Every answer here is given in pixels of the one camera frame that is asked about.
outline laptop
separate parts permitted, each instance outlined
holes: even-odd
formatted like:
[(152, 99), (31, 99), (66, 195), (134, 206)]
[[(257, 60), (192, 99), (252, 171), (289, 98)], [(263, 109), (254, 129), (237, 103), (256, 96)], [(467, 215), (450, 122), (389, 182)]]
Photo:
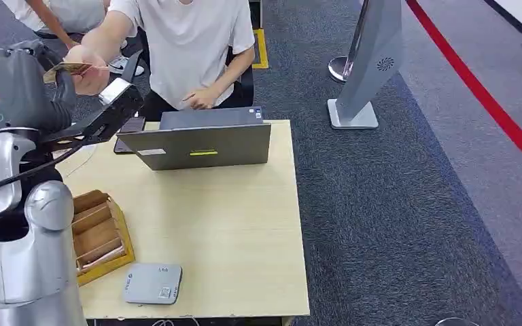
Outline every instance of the laptop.
[(267, 163), (271, 124), (259, 107), (164, 112), (159, 130), (117, 134), (152, 170)]

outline white t-shirt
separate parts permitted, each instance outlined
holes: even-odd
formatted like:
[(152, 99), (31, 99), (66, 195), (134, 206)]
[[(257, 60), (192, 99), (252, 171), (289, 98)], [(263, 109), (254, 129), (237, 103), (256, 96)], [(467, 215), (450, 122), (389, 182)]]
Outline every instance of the white t-shirt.
[[(109, 11), (147, 33), (151, 89), (176, 109), (189, 108), (187, 93), (211, 86), (226, 69), (228, 46), (239, 54), (255, 43), (248, 0), (112, 0)], [(229, 87), (216, 101), (233, 93)]]
[[(43, 0), (47, 6), (50, 4), (49, 1), (50, 0)], [(11, 10), (17, 20), (33, 31), (39, 31), (45, 27), (45, 24), (25, 0), (3, 0), (3, 2), (9, 7), (9, 10)]]
[[(3, 0), (15, 18), (33, 31), (46, 28), (26, 0)], [(105, 18), (103, 0), (43, 0), (68, 33), (87, 33)]]

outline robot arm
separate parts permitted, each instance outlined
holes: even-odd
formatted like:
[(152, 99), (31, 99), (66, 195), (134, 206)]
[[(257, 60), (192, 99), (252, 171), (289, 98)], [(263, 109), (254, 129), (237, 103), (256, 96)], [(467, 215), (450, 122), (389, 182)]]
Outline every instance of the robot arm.
[[(101, 93), (103, 108), (71, 125), (70, 74), (57, 72), (52, 101), (42, 79), (59, 62), (39, 41), (0, 49), (0, 325), (86, 325), (73, 197), (54, 167), (84, 145), (108, 141), (142, 103), (136, 87), (118, 78)], [(54, 159), (59, 149), (69, 151)]]

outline chrome base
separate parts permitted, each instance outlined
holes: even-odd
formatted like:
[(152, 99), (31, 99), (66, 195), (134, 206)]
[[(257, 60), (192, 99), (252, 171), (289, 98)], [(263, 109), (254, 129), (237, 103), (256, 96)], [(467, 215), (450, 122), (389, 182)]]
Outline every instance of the chrome base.
[(443, 319), (439, 323), (435, 324), (435, 326), (479, 326), (479, 325), (477, 325), (476, 323), (467, 321), (465, 319), (452, 317), (452, 318)]
[(375, 129), (379, 127), (371, 102), (367, 102), (365, 107), (363, 107), (363, 109), (361, 109), (361, 111), (359, 111), (359, 113), (349, 121), (339, 120), (336, 102), (336, 99), (327, 101), (329, 116), (331, 118), (331, 127), (333, 127), (333, 129)]
[(346, 56), (338, 56), (337, 58), (331, 60), (329, 62), (329, 74), (331, 74), (331, 78), (338, 83), (344, 84), (349, 78), (349, 71), (347, 75), (343, 75), (343, 71), (345, 71), (345, 65), (347, 64)]

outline person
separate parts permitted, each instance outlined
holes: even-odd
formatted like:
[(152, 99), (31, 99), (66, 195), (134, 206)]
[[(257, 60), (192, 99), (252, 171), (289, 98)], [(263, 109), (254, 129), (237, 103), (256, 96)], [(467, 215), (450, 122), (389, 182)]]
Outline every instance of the person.
[[(255, 58), (248, 0), (112, 0), (103, 23), (67, 54), (68, 62), (94, 65), (74, 76), (77, 92), (104, 89), (103, 66), (138, 27), (147, 35), (152, 67), (139, 115), (158, 121), (163, 111), (239, 106), (234, 83)], [(229, 47), (235, 57), (227, 67)]]
[[(59, 38), (67, 47), (79, 43), (70, 38), (70, 33), (84, 34), (91, 31), (105, 18), (110, 0), (3, 0), (15, 18), (29, 27), (35, 34), (45, 38)], [(127, 58), (119, 55), (109, 63), (109, 71), (123, 73)], [(135, 75), (141, 75), (138, 67)]]

